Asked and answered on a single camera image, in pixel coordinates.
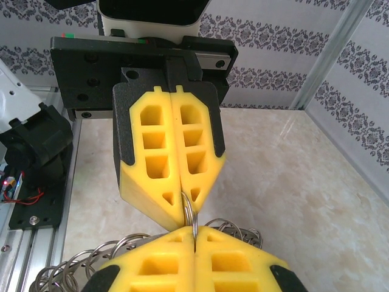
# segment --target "patterned wall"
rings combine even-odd
[[[212,0],[199,35],[239,49],[224,106],[287,108],[348,0]],[[51,36],[98,34],[95,3],[63,11],[43,0],[1,0],[0,58],[28,85],[55,86]]]
[[[389,200],[389,0],[375,0],[308,114]]]

